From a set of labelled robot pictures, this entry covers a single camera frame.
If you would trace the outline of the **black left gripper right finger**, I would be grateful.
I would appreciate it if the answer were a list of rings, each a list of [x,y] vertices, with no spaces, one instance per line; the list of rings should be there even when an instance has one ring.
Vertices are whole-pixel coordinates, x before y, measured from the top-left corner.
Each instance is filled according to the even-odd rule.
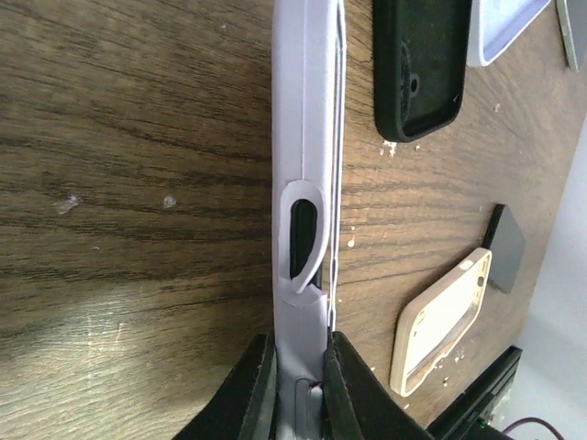
[[[325,439],[429,439],[390,397],[341,332],[328,337],[323,376]]]

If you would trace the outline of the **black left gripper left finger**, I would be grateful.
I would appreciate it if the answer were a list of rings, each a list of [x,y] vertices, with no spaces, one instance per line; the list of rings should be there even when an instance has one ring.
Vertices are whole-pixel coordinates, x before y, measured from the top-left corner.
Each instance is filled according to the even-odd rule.
[[[256,335],[210,402],[177,439],[271,438],[277,361],[272,335]]]

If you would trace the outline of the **large lilac phone case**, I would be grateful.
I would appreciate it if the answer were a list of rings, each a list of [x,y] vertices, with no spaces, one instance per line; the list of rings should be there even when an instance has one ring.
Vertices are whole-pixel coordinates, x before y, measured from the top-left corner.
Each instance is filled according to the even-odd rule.
[[[278,439],[323,436],[324,357],[332,313],[314,276],[332,230],[345,36],[341,1],[274,4],[271,255]]]

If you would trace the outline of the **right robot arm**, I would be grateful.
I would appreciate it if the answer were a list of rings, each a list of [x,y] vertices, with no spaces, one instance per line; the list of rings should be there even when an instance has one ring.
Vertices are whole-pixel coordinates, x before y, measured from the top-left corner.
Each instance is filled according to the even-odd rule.
[[[586,359],[511,346],[427,430],[436,439],[584,439]]]

